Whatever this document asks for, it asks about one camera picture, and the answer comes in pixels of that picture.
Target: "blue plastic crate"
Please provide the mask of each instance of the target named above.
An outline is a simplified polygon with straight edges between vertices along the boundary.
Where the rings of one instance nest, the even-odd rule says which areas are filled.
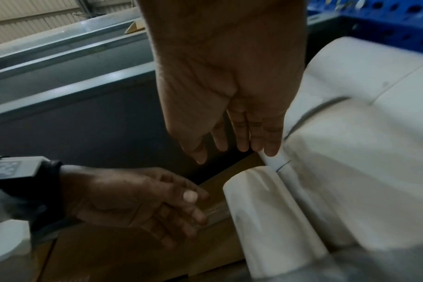
[[[355,37],[423,52],[423,0],[309,0],[308,10],[358,19]]]

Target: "blue crate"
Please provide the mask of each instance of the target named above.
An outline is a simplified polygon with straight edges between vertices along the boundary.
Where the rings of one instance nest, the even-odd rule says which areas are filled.
[[[358,19],[355,37],[423,52],[423,0],[309,0],[308,10]]]

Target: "hand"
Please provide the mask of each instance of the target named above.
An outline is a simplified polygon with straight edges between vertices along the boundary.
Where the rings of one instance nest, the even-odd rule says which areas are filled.
[[[65,165],[60,175],[66,213],[85,222],[140,227],[169,249],[176,246],[176,241],[163,221],[172,223],[187,238],[196,236],[189,219],[207,224],[207,216],[195,202],[208,199],[209,194],[164,169],[116,170]]]
[[[211,132],[225,151],[223,113],[240,151],[277,154],[304,70],[301,0],[139,0],[168,132],[202,164]]]

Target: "fingernail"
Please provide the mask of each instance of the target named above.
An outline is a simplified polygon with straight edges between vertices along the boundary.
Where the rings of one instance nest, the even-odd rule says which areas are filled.
[[[198,194],[195,191],[187,190],[184,192],[184,201],[187,203],[196,203]]]

